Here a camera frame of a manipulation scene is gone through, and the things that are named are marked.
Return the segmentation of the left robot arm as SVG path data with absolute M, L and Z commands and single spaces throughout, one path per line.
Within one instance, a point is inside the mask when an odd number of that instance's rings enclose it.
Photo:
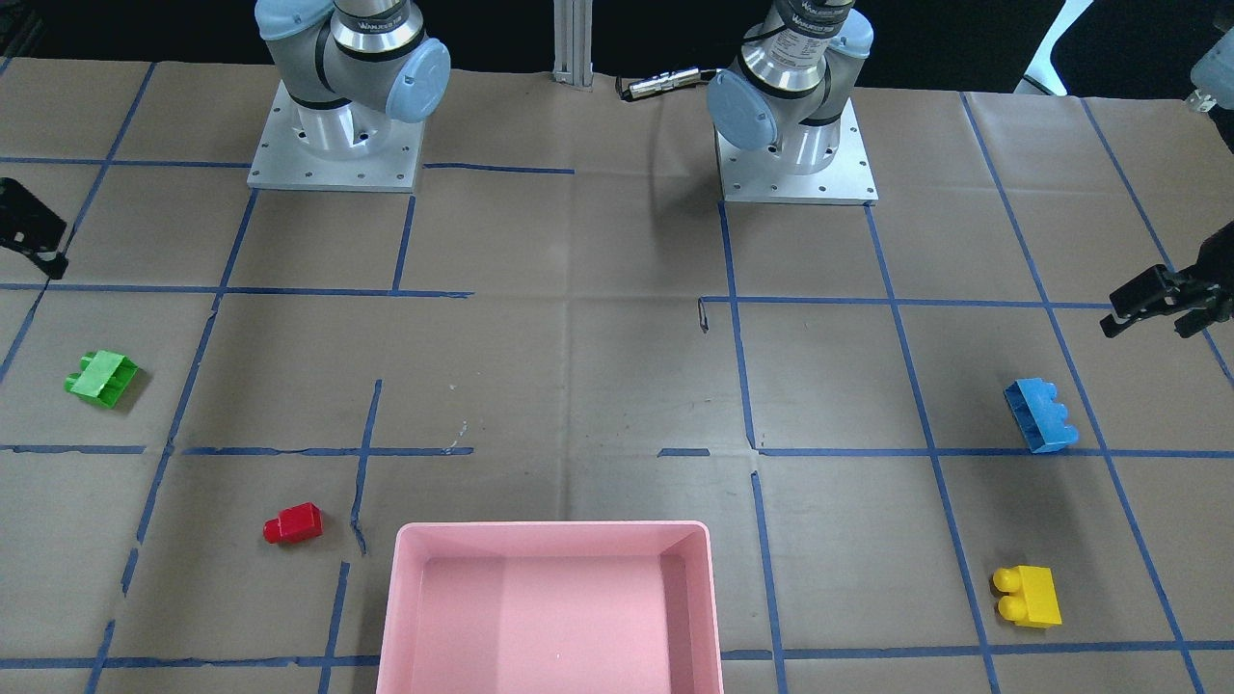
M 722 195 L 739 203 L 872 205 L 879 191 L 851 89 L 872 23 L 850 1 L 776 1 L 707 84 Z M 1232 227 L 1180 270 L 1156 264 L 1111 293 L 1107 337 L 1175 316 L 1181 337 L 1232 317 Z

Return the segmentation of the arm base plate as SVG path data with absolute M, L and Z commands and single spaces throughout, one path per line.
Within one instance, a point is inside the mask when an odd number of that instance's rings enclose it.
M 854 104 L 819 137 L 770 149 L 740 149 L 714 132 L 721 190 L 728 203 L 872 205 L 879 190 Z
M 412 194 L 424 131 L 423 122 L 392 121 L 362 104 L 308 109 L 280 83 L 247 183 L 260 190 Z

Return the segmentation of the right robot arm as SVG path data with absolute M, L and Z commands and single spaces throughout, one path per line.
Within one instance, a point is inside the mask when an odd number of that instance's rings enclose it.
M 2 249 L 39 280 L 242 288 L 311 241 L 397 293 L 362 235 L 408 198 L 450 74 L 413 1 L 36 1 L 2 78 Z

